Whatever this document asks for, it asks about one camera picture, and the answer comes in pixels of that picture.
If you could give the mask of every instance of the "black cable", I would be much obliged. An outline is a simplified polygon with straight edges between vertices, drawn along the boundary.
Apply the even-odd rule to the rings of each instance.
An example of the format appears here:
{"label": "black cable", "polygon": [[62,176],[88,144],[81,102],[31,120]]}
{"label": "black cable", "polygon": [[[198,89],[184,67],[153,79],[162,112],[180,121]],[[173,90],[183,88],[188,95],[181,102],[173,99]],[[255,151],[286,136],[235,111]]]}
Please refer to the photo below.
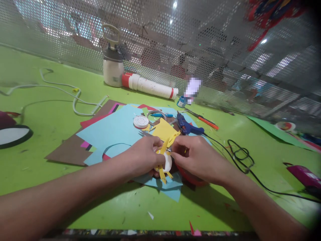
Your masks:
{"label": "black cable", "polygon": [[[205,135],[206,137],[212,139],[213,141],[217,142],[220,146],[222,146],[226,152],[229,154],[229,156],[231,157],[231,159],[233,160],[233,162],[235,163],[236,167],[243,173],[247,174],[247,173],[251,173],[253,175],[253,177],[259,182],[259,184],[265,188],[267,191],[269,192],[272,192],[272,193],[276,193],[276,194],[280,194],[280,195],[287,195],[287,196],[293,196],[293,197],[298,197],[298,198],[301,198],[301,199],[305,199],[305,200],[308,200],[308,201],[312,201],[312,202],[315,202],[315,203],[320,203],[321,204],[321,201],[318,201],[318,200],[314,200],[314,199],[310,199],[310,198],[307,198],[307,197],[303,197],[303,196],[299,196],[299,195],[295,195],[295,194],[288,194],[288,193],[283,193],[283,192],[276,192],[276,191],[272,191],[271,189],[267,188],[261,181],[260,179],[254,174],[254,172],[250,169],[253,165],[254,165],[254,160],[253,158],[250,156],[249,154],[249,151],[246,149],[246,148],[242,148],[240,147],[235,141],[233,140],[227,140],[227,143],[229,144],[229,147],[231,149],[231,152],[233,153],[233,156],[235,157],[235,159],[238,160],[239,163],[242,164],[243,167],[246,168],[246,171],[243,171],[240,166],[238,165],[238,163],[235,161],[235,159],[233,158],[233,156],[231,155],[231,153],[225,148],[225,146],[223,146],[221,143],[219,143],[217,140],[213,139],[212,137],[208,136],[207,134],[203,134]],[[230,145],[230,142],[233,142],[233,144],[235,146],[237,146],[239,149],[234,152],[233,149],[232,149],[232,146]],[[239,152],[239,151],[242,151],[246,154],[246,157],[245,158],[238,158],[235,153]],[[246,166],[242,161],[246,158],[249,158],[251,161],[252,161],[252,164],[248,167]]]}

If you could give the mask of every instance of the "brown paper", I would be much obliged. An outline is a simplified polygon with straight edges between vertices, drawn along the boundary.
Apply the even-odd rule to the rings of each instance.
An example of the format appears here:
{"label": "brown paper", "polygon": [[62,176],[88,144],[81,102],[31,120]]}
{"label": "brown paper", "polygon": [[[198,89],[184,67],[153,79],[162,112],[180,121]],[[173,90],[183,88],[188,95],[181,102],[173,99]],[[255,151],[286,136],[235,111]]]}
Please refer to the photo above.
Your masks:
{"label": "brown paper", "polygon": [[[108,100],[103,105],[103,107],[93,116],[93,118],[108,114],[116,103],[122,104],[117,101]],[[50,161],[85,166],[84,161],[92,154],[92,152],[86,151],[85,148],[80,147],[84,140],[78,137],[76,133],[69,137],[66,141],[64,141],[52,153],[47,155],[45,159],[48,159]]]}

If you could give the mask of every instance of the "bottle handle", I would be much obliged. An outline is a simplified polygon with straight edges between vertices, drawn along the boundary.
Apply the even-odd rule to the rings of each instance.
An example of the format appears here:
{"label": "bottle handle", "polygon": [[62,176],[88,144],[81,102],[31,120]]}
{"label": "bottle handle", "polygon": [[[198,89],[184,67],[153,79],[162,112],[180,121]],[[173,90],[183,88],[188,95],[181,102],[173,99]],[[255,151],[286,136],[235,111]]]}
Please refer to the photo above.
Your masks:
{"label": "bottle handle", "polygon": [[[109,28],[111,28],[111,29],[113,29],[113,30],[115,30],[115,31],[117,32],[117,37],[118,37],[118,38],[117,38],[117,41],[114,41],[114,40],[109,39],[109,38],[106,37],[105,29],[106,29],[107,27],[109,27]],[[103,29],[103,35],[104,35],[105,40],[107,40],[107,42],[110,43],[110,48],[111,48],[111,50],[115,50],[115,46],[116,46],[117,44],[119,44],[119,35],[120,35],[119,29],[116,28],[115,26],[113,26],[113,25],[111,25],[111,24],[107,24],[107,23],[101,25],[101,28]]]}

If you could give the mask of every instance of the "red cap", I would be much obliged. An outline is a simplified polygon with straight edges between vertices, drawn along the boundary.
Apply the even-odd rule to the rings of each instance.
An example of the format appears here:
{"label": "red cap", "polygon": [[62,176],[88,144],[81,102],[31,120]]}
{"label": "red cap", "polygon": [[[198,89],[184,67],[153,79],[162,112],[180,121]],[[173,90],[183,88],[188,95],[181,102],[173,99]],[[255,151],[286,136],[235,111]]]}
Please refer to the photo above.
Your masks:
{"label": "red cap", "polygon": [[125,86],[126,88],[129,88],[129,77],[130,75],[126,75],[126,74],[123,74],[123,76],[121,77],[121,82],[123,86]]}

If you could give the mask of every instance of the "white round lid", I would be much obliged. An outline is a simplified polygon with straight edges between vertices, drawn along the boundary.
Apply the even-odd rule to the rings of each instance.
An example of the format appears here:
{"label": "white round lid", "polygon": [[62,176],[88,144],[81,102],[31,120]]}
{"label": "white round lid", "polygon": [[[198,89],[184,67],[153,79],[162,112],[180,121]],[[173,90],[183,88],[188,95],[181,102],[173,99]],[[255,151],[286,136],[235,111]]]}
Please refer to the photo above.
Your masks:
{"label": "white round lid", "polygon": [[134,118],[134,126],[138,129],[145,129],[148,123],[148,118],[144,115],[138,115]]}

